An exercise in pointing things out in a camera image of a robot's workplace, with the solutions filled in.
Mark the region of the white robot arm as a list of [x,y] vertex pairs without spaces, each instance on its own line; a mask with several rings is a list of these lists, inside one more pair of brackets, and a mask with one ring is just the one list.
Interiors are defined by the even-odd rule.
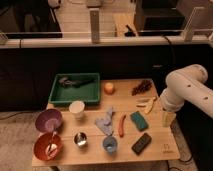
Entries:
[[198,107],[213,119],[213,90],[205,86],[207,70],[193,64],[170,72],[166,78],[166,88],[159,101],[163,108],[162,125],[169,127],[186,101]]

